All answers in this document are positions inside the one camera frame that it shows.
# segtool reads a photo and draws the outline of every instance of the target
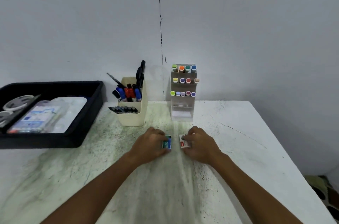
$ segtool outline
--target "black tray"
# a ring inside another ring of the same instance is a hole
[[[37,101],[79,96],[87,102],[65,133],[0,134],[0,149],[79,147],[103,105],[102,81],[12,83],[0,89],[0,108],[13,98],[40,95]],[[17,117],[20,119],[30,107]]]

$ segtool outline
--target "pen holder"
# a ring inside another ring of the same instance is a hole
[[[137,79],[135,77],[123,77],[121,83],[127,87],[127,84],[136,84]],[[129,106],[135,107],[138,110],[137,114],[116,114],[118,120],[122,126],[142,126],[145,123],[145,115],[147,110],[147,92],[146,92],[146,82],[143,81],[142,88],[140,89],[142,93],[141,102],[120,102],[118,106]]]
[[[177,64],[179,66],[189,66],[188,72],[174,71],[171,72],[171,91],[174,92],[196,92],[197,84],[194,79],[197,78],[197,72],[191,71],[192,64]],[[191,83],[186,83],[187,79],[191,79]],[[172,121],[193,121],[195,97],[171,95],[171,119]]]

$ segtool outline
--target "marble table surface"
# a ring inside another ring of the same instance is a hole
[[[82,146],[0,150],[0,223],[39,223],[130,149],[149,126],[172,135],[172,151],[137,168],[97,223],[251,223],[209,166],[180,151],[193,125],[303,223],[335,223],[249,102],[197,101],[193,123],[172,122],[167,102],[149,102],[145,125],[122,127],[105,103]]]

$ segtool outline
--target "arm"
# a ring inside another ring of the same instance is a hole
[[[192,148],[184,148],[184,153],[202,163],[212,166],[226,181],[244,207],[253,224],[302,224],[277,199],[251,179],[222,153],[214,139],[194,126],[184,137],[191,141]]]
[[[75,193],[41,224],[94,224],[125,179],[140,165],[168,152],[161,149],[164,132],[150,127],[132,149]]]

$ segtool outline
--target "red and white box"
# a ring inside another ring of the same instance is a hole
[[[179,135],[180,147],[181,148],[192,147],[191,142],[182,139],[183,136],[185,135]]]

